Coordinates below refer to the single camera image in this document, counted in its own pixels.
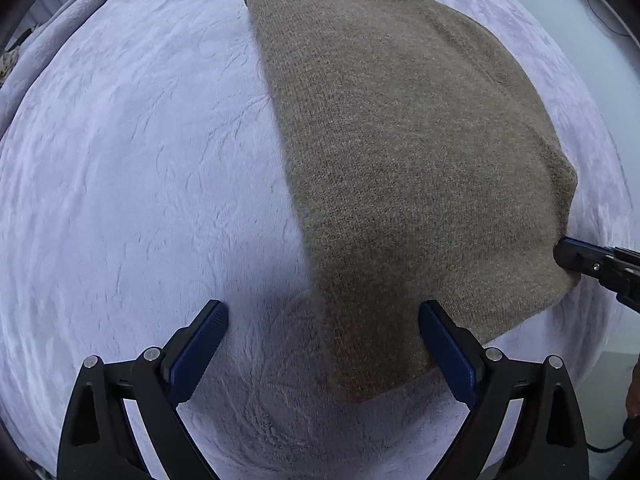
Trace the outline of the person's right hand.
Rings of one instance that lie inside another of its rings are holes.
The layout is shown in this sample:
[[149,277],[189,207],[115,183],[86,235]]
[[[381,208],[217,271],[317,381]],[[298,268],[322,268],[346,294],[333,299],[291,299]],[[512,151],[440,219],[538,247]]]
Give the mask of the person's right hand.
[[625,408],[630,418],[640,415],[640,370],[636,366],[632,372],[631,382],[626,395]]

